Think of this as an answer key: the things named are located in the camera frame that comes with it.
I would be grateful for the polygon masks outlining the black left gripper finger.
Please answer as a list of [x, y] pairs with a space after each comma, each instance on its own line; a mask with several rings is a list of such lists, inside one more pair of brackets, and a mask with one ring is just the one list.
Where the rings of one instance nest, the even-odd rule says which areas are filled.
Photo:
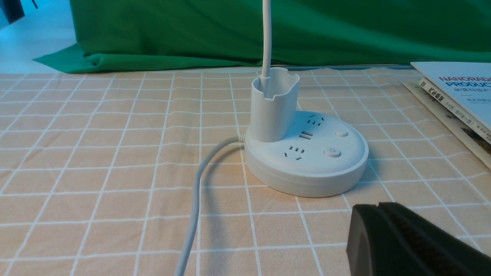
[[356, 204], [346, 247], [352, 276], [489, 276], [491, 259], [397, 202]]

